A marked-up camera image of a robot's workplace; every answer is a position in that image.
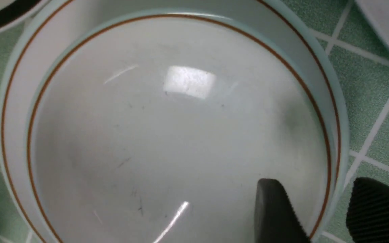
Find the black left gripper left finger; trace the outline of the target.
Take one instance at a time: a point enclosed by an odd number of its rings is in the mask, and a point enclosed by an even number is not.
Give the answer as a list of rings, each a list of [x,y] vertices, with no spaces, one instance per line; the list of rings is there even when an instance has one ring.
[[[259,179],[254,211],[256,243],[310,243],[282,184]]]

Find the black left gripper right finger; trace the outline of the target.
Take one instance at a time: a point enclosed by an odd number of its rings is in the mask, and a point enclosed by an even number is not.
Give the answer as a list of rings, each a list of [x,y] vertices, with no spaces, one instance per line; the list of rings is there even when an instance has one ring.
[[[373,178],[356,178],[346,226],[355,243],[389,243],[389,186]]]

